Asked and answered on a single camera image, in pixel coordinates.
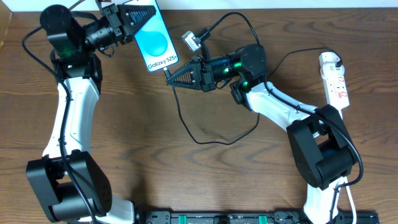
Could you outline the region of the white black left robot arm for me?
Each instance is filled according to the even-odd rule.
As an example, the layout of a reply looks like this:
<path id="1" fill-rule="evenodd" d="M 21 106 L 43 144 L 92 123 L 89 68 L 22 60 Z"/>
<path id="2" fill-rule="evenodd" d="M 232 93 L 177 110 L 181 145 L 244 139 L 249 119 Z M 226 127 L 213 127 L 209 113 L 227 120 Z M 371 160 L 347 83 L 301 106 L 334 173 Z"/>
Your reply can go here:
<path id="1" fill-rule="evenodd" d="M 51 222 L 144 223 L 131 201 L 112 193 L 91 155 L 91 129 L 101 93 L 99 54 L 133 41 L 156 14 L 153 5 L 111 4 L 101 17 L 54 4 L 40 14 L 52 44 L 51 65 L 58 88 L 53 131 L 42 157 L 29 161 L 26 176 Z"/>

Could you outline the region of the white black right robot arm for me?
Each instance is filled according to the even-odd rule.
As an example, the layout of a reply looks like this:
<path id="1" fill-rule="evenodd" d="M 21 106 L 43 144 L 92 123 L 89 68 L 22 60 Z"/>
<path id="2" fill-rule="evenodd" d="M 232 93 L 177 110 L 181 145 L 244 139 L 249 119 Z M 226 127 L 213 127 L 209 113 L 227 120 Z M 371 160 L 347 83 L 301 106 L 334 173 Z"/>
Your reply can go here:
<path id="1" fill-rule="evenodd" d="M 220 57 L 207 49 L 174 72 L 166 72 L 173 88 L 212 91 L 230 85 L 235 102 L 265 116 L 288 136 L 295 165 L 306 181 L 303 211 L 312 223 L 334 223 L 341 189 L 348 189 L 354 165 L 363 162 L 343 122 L 347 101 L 328 100 L 321 108 L 301 103 L 267 80 L 263 46 L 251 44 Z"/>

